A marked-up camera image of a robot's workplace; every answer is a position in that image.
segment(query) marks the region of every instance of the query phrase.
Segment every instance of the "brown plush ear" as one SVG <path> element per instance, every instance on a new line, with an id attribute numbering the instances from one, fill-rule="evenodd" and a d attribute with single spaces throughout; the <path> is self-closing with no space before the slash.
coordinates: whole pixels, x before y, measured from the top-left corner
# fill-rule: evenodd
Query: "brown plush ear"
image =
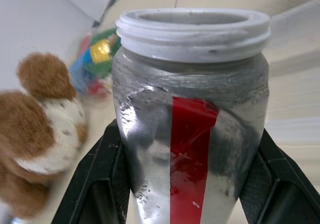
<path id="1" fill-rule="evenodd" d="M 17 76 L 21 85 L 35 98 L 71 100 L 76 96 L 66 65 L 50 53 L 27 56 L 20 62 Z"/>
<path id="2" fill-rule="evenodd" d="M 20 91 L 0 93 L 0 154 L 30 160 L 54 144 L 44 110 Z"/>

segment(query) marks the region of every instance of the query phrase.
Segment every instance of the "stuffed animal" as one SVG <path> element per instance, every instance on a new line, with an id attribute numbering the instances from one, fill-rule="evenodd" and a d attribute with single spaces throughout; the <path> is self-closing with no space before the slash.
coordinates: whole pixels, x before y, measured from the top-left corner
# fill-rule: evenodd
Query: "stuffed animal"
<path id="1" fill-rule="evenodd" d="M 87 131 L 84 109 L 58 57 L 31 54 L 17 76 L 27 93 L 0 93 L 0 198 L 24 219 L 44 207 L 48 184 L 73 163 Z"/>

